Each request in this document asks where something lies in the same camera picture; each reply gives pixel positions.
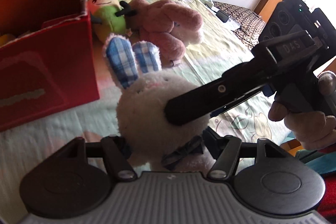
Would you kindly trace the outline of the person's right hand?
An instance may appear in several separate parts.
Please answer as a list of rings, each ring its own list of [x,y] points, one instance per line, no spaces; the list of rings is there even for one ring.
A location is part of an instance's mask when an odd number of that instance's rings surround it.
[[[281,97],[276,95],[268,118],[275,122],[284,120],[285,126],[294,133],[304,149],[335,152],[334,116],[325,115],[321,111],[292,113],[281,103]]]

